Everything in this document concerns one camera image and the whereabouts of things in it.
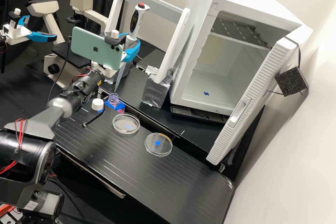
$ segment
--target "petri dish lid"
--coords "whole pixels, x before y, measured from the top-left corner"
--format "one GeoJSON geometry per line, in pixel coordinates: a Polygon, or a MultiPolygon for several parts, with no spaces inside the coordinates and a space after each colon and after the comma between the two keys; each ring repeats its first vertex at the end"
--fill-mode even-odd
{"type": "Polygon", "coordinates": [[[116,115],[112,120],[112,125],[117,132],[123,135],[132,135],[140,129],[139,119],[128,113],[116,115]]]}
{"type": "Polygon", "coordinates": [[[155,156],[167,156],[171,153],[173,144],[166,135],[152,133],[146,138],[145,147],[148,152],[155,156]]]}

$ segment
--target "cable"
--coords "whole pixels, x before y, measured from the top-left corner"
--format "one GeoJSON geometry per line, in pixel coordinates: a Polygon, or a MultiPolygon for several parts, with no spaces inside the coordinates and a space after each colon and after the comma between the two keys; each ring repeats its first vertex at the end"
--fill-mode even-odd
{"type": "Polygon", "coordinates": [[[75,208],[77,209],[78,213],[85,219],[83,213],[81,212],[81,210],[79,209],[79,207],[76,205],[76,203],[73,201],[73,199],[70,197],[70,195],[68,194],[68,192],[61,186],[59,185],[59,183],[53,179],[48,178],[48,181],[54,183],[55,185],[57,185],[59,188],[62,189],[62,191],[67,195],[67,197],[69,198],[69,200],[72,202],[72,204],[75,206],[75,208]]]}
{"type": "Polygon", "coordinates": [[[269,91],[269,90],[267,90],[267,92],[270,92],[270,93],[275,93],[275,94],[277,94],[277,95],[284,95],[284,94],[282,94],[282,93],[273,92],[273,91],[269,91]]]}
{"type": "Polygon", "coordinates": [[[6,45],[6,49],[5,49],[4,51],[0,52],[0,54],[1,54],[1,53],[4,53],[5,51],[7,51],[8,46],[7,46],[7,43],[6,43],[6,42],[5,42],[5,45],[6,45]]]}
{"type": "Polygon", "coordinates": [[[60,73],[58,74],[56,80],[54,81],[54,83],[53,83],[52,86],[51,86],[51,89],[50,89],[50,92],[49,92],[49,95],[48,95],[48,101],[47,101],[47,104],[48,104],[48,102],[49,102],[51,92],[53,91],[54,86],[55,86],[56,82],[58,81],[58,79],[60,78],[60,76],[61,76],[61,74],[62,74],[62,72],[63,72],[63,70],[64,70],[64,67],[65,67],[65,65],[66,65],[66,63],[67,63],[68,56],[69,56],[69,51],[70,51],[70,44],[71,44],[71,36],[69,36],[69,39],[68,39],[68,50],[67,50],[67,52],[66,52],[66,57],[65,57],[65,59],[64,59],[64,63],[63,63],[62,69],[60,70],[60,73]]]}
{"type": "Polygon", "coordinates": [[[298,66],[297,67],[300,68],[300,65],[301,65],[301,49],[300,49],[300,45],[297,42],[295,42],[294,40],[292,40],[292,39],[290,39],[290,38],[288,38],[286,36],[285,36],[285,38],[288,39],[290,42],[296,44],[296,46],[298,47],[298,49],[299,49],[298,61],[299,62],[298,62],[298,66]]]}
{"type": "Polygon", "coordinates": [[[75,77],[73,77],[72,80],[71,80],[71,83],[73,83],[74,80],[77,79],[78,77],[84,77],[84,76],[87,76],[87,75],[89,75],[91,72],[92,72],[92,69],[91,69],[91,68],[83,68],[83,69],[82,69],[82,74],[80,74],[80,75],[76,75],[75,77]]]}
{"type": "MultiPolygon", "coordinates": [[[[14,123],[15,125],[15,133],[16,133],[16,139],[17,139],[17,142],[18,142],[18,149],[21,149],[22,148],[22,140],[23,140],[23,135],[26,131],[26,128],[27,128],[27,119],[17,119],[14,123]],[[19,131],[19,136],[18,135],[18,130],[16,129],[16,124],[17,122],[20,121],[20,131],[19,131]]],[[[4,168],[2,168],[0,170],[0,175],[5,173],[6,171],[10,170],[12,167],[14,167],[15,165],[17,164],[16,161],[12,161],[9,165],[5,166],[4,168]]]]}
{"type": "Polygon", "coordinates": [[[83,128],[86,128],[90,123],[92,123],[94,120],[98,119],[104,112],[105,112],[105,101],[108,99],[109,96],[106,96],[103,101],[104,101],[104,107],[103,107],[103,110],[98,114],[96,115],[94,118],[92,118],[90,121],[88,122],[83,122],[82,123],[82,127],[83,128]]]}

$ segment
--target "black slatted platform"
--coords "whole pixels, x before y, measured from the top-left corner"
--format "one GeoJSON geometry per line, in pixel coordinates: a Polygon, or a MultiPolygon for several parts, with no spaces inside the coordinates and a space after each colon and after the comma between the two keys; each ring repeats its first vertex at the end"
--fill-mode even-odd
{"type": "Polygon", "coordinates": [[[55,128],[62,151],[171,224],[222,223],[233,192],[227,178],[177,147],[167,157],[151,155],[144,146],[151,131],[141,127],[135,135],[118,135],[112,126],[116,112],[108,107],[82,128],[95,113],[86,107],[55,128]]]}

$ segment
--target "foam sponge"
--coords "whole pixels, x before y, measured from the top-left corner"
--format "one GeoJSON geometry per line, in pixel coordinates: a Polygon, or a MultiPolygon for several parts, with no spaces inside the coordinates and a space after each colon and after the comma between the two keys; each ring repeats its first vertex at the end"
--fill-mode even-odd
{"type": "Polygon", "coordinates": [[[308,88],[308,84],[298,67],[280,73],[274,78],[284,96],[292,95],[308,88]]]}

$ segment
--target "black cable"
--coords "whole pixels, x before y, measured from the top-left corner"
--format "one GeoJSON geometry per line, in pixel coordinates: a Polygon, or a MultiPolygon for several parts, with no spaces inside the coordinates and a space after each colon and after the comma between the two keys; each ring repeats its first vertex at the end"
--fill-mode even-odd
{"type": "Polygon", "coordinates": [[[78,198],[78,196],[73,193],[69,188],[67,188],[57,177],[50,177],[48,178],[49,180],[54,180],[55,182],[58,183],[59,187],[62,187],[63,190],[66,190],[68,193],[70,193],[72,196],[74,196],[75,198],[78,198]]]}
{"type": "Polygon", "coordinates": [[[60,186],[57,181],[55,181],[53,179],[50,179],[50,178],[48,178],[47,180],[50,181],[50,182],[52,182],[52,183],[54,183],[55,185],[57,185],[59,188],[62,189],[62,191],[67,195],[67,197],[69,198],[69,200],[75,206],[75,208],[77,209],[78,213],[85,219],[83,213],[81,212],[81,210],[79,209],[79,207],[77,206],[77,204],[73,201],[73,199],[70,197],[70,195],[68,194],[68,192],[62,186],[60,186]]]}
{"type": "Polygon", "coordinates": [[[86,128],[90,123],[92,123],[94,120],[98,119],[104,112],[105,112],[105,101],[109,98],[109,96],[106,96],[104,97],[103,101],[104,101],[104,107],[103,107],[103,110],[98,114],[96,115],[94,118],[92,118],[90,121],[88,122],[83,122],[82,123],[82,127],[83,128],[86,128]]]}
{"type": "Polygon", "coordinates": [[[298,63],[297,67],[300,68],[300,65],[301,65],[301,49],[300,49],[300,45],[297,42],[295,42],[294,40],[292,40],[292,39],[290,39],[290,38],[288,38],[286,36],[285,36],[285,38],[288,39],[290,42],[296,44],[296,46],[298,47],[298,49],[299,49],[299,59],[298,59],[299,63],[298,63]]]}
{"type": "Polygon", "coordinates": [[[284,95],[284,94],[282,94],[282,93],[273,92],[273,91],[269,91],[269,90],[267,90],[267,92],[270,92],[270,93],[275,93],[275,94],[277,94],[277,95],[284,95]]]}
{"type": "Polygon", "coordinates": [[[63,72],[63,70],[64,70],[64,67],[65,67],[65,65],[66,65],[66,63],[67,63],[67,59],[68,59],[69,51],[70,51],[70,44],[71,44],[71,36],[69,36],[69,39],[68,39],[68,50],[67,50],[67,52],[66,52],[66,57],[65,57],[65,59],[64,59],[64,63],[63,63],[62,69],[60,70],[60,73],[58,74],[56,80],[54,81],[54,83],[53,83],[52,86],[51,86],[51,89],[50,89],[50,92],[49,92],[49,95],[48,95],[47,104],[48,104],[48,102],[49,102],[51,92],[53,91],[54,86],[55,86],[56,82],[58,81],[58,79],[60,78],[60,76],[61,76],[61,74],[62,74],[62,72],[63,72]]]}

